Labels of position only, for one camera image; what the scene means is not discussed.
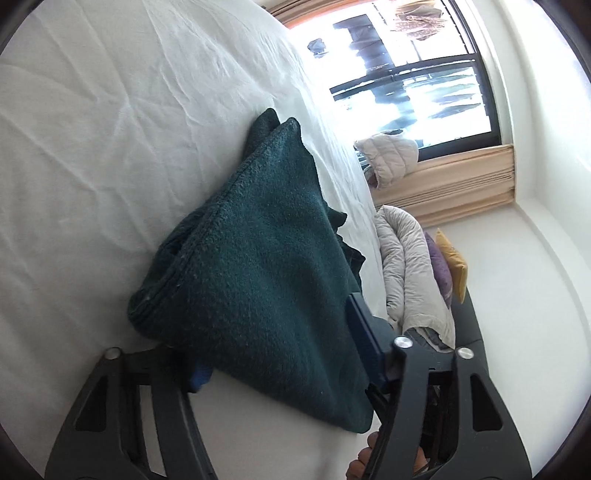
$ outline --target yellow cushion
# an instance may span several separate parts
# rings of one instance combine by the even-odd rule
[[[466,298],[466,284],[468,282],[468,263],[439,229],[435,235],[435,243],[445,257],[447,266],[452,273],[453,292],[460,300],[460,303],[464,303],[464,299]]]

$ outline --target mattress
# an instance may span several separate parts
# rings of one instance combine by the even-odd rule
[[[127,301],[266,108],[300,121],[385,317],[372,200],[307,62],[250,0],[44,0],[0,56],[0,421],[38,471],[101,353],[152,347]],[[340,479],[365,444],[221,372],[191,402],[222,480]]]

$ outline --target curtain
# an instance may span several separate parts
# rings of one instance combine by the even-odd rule
[[[291,28],[318,15],[370,1],[372,0],[287,0],[267,8],[267,11],[286,27]]]
[[[394,205],[423,227],[457,220],[515,200],[512,145],[420,162],[386,189],[372,189],[374,205]]]

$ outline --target purple cushion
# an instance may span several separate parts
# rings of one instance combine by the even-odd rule
[[[452,274],[449,271],[445,257],[441,253],[441,250],[439,250],[435,240],[433,240],[431,235],[429,235],[425,230],[423,230],[423,233],[425,234],[425,240],[427,241],[427,246],[429,248],[429,257],[431,257],[433,276],[435,276],[435,281],[437,282],[439,292],[441,292],[441,296],[445,301],[445,305],[447,305],[447,308],[449,308],[452,305],[453,295]]]

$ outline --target folded dark green sweater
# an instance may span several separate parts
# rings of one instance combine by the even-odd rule
[[[251,127],[220,192],[160,246],[128,316],[143,335],[317,419],[365,432],[369,380],[345,320],[363,256],[336,229],[290,118]]]

